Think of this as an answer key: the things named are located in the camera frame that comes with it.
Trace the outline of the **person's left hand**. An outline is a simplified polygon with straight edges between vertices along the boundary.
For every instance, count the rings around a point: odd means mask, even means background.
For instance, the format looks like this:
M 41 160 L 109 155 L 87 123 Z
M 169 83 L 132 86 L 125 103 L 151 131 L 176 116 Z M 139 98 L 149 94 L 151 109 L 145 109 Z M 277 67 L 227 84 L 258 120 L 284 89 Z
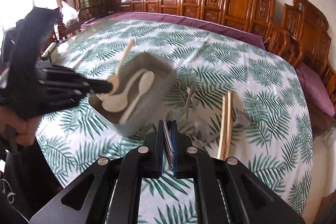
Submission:
M 34 117 L 28 120 L 19 118 L 13 111 L 1 106 L 1 133 L 6 131 L 9 125 L 17 132 L 16 141 L 22 146 L 31 146 L 35 141 L 35 133 L 41 122 L 41 117 Z

